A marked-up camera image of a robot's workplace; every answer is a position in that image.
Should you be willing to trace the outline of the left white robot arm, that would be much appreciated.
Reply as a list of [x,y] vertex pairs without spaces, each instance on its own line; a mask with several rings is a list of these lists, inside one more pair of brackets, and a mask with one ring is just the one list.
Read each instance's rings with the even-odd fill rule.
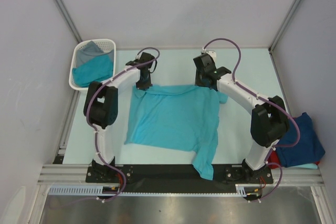
[[95,155],[91,167],[105,182],[115,178],[115,154],[112,144],[107,140],[107,127],[117,119],[119,95],[127,88],[135,86],[140,90],[148,89],[151,83],[152,66],[157,66],[158,56],[141,50],[136,58],[126,63],[125,68],[105,82],[89,84],[83,109],[87,123],[93,128]]

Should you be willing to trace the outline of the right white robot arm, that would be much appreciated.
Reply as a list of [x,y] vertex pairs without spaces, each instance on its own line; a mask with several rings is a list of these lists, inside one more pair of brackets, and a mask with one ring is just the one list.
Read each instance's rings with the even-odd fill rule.
[[247,157],[242,161],[241,171],[242,180],[254,183],[261,177],[268,155],[289,130],[284,101],[279,96],[268,98],[255,91],[248,91],[234,79],[229,69],[217,68],[209,52],[195,57],[193,61],[196,67],[197,86],[208,87],[228,95],[250,114],[250,134],[253,144]]

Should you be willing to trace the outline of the light teal polo shirt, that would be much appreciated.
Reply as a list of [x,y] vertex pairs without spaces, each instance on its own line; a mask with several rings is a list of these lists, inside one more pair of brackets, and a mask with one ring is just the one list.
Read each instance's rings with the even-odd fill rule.
[[126,144],[195,152],[192,165],[213,180],[220,105],[228,95],[194,85],[133,88]]

